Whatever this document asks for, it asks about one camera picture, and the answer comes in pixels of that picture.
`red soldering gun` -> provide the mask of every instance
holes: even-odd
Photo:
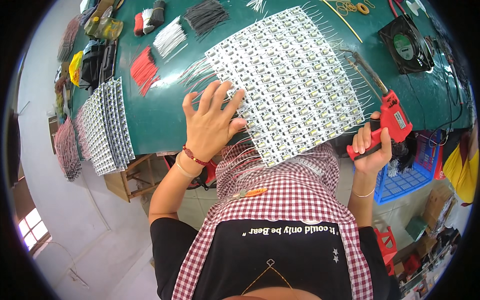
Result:
[[[367,71],[367,73],[372,77],[373,81],[375,81],[377,86],[382,91],[380,120],[370,119],[370,127],[372,130],[372,144],[369,148],[365,149],[365,153],[363,154],[355,153],[352,146],[347,146],[347,152],[350,158],[352,160],[357,160],[362,157],[368,156],[382,148],[382,143],[380,141],[380,133],[382,132],[382,129],[384,127],[388,128],[388,133],[390,134],[390,137],[396,143],[399,143],[405,140],[407,135],[412,131],[413,125],[410,120],[408,120],[408,117],[403,110],[400,104],[400,100],[398,100],[395,92],[385,87],[385,85],[378,77],[377,73],[372,70],[370,65],[367,64],[367,62],[360,56],[359,53],[353,51],[349,52],[352,52],[352,56],[355,59],[356,63],[360,64],[365,69],[365,71]],[[360,75],[362,75],[355,63],[352,63],[350,60],[349,63]]]

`white circuit board panel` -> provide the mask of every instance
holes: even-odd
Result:
[[[351,81],[314,22],[294,7],[266,17],[205,53],[265,167],[275,166],[364,121]]]

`window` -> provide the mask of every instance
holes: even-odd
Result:
[[[35,252],[50,237],[36,208],[20,220],[18,227],[31,253]]]

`blue basket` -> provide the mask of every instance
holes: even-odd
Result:
[[[429,137],[431,132],[422,132],[422,134]],[[439,130],[432,139],[438,142],[441,139],[441,131]],[[428,145],[428,138],[418,136],[417,154],[411,172],[388,177],[387,166],[385,166],[378,173],[373,196],[377,204],[382,205],[396,200],[429,184],[433,180],[437,166],[437,154],[438,147],[431,148]]]

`cooling fan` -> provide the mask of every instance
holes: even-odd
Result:
[[[401,15],[380,29],[400,74],[428,71],[433,59],[425,39],[408,15]]]

